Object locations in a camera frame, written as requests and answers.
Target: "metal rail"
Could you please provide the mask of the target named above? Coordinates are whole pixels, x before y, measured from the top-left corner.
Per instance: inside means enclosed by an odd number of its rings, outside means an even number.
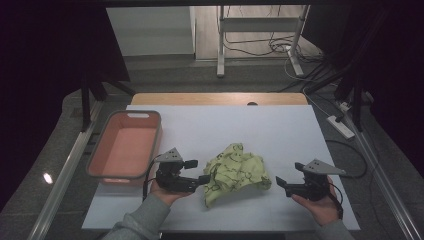
[[[378,155],[375,153],[373,145],[370,144],[369,137],[366,136],[363,132],[359,132],[355,127],[352,119],[348,116],[345,117],[347,125],[356,135],[356,141],[359,144],[364,157],[367,160],[371,169],[375,168],[374,177],[383,193],[384,198],[386,199],[389,207],[391,208],[396,220],[399,223],[400,228],[405,234],[406,239],[408,240],[422,240],[422,235],[420,234],[418,228],[415,225],[414,220],[411,217],[408,209],[403,203],[402,199],[399,197],[396,190],[393,188],[392,184],[389,181],[384,170],[378,166]]]
[[[38,219],[35,222],[28,239],[44,239],[47,231],[50,228],[51,222],[56,215],[57,209],[62,202],[63,196],[65,195],[66,189],[68,188],[69,182],[74,175],[75,168],[77,167],[81,156],[84,151],[84,147],[90,139],[90,135],[93,132],[95,121],[99,115],[99,112],[103,106],[103,102],[96,101],[91,111],[91,123],[88,125],[85,132],[80,132],[74,146],[63,165],[62,171],[57,178],[56,184],[53,186],[46,203],[43,206]]]

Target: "plastic tray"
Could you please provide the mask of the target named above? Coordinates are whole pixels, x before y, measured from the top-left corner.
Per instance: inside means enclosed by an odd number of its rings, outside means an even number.
[[[103,184],[142,186],[162,136],[156,111],[117,111],[109,116],[87,173]]]

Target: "crumpled cloth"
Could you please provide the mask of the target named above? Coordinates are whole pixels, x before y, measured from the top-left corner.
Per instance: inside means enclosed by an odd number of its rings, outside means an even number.
[[[271,180],[265,170],[261,156],[243,153],[243,144],[230,144],[222,153],[210,160],[203,169],[211,176],[204,186],[205,205],[212,207],[219,197],[236,192],[242,187],[253,184],[258,189],[271,188]]]

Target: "human hand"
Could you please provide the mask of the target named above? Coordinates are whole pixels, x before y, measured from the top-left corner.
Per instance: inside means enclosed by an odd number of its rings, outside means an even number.
[[[171,206],[177,199],[191,195],[191,192],[171,192],[160,188],[156,180],[152,181],[150,193],[162,200],[166,205]]]
[[[337,198],[334,187],[331,185],[333,181],[330,177],[328,177],[328,182],[330,183],[330,193]],[[295,194],[292,195],[292,199],[308,209],[320,226],[324,226],[339,219],[337,207],[328,196],[316,202],[309,201],[308,199]]]

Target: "white tabletop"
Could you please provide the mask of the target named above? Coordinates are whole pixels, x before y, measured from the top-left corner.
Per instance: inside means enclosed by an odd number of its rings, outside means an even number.
[[[311,106],[160,106],[129,105],[128,110],[156,110],[162,117],[163,137],[159,153],[176,147],[184,160],[197,159],[196,169],[181,176],[203,174],[206,163],[231,143],[243,143],[245,152],[263,157],[273,181],[270,190],[246,187],[204,205],[203,187],[174,203],[161,227],[164,232],[291,232],[314,230],[310,213],[285,196],[275,183],[303,183],[295,162],[308,164],[317,158],[334,165]],[[344,223],[359,230],[348,196],[338,176],[334,184],[344,195]],[[109,229],[124,213],[141,203],[139,188],[99,184],[83,228]]]

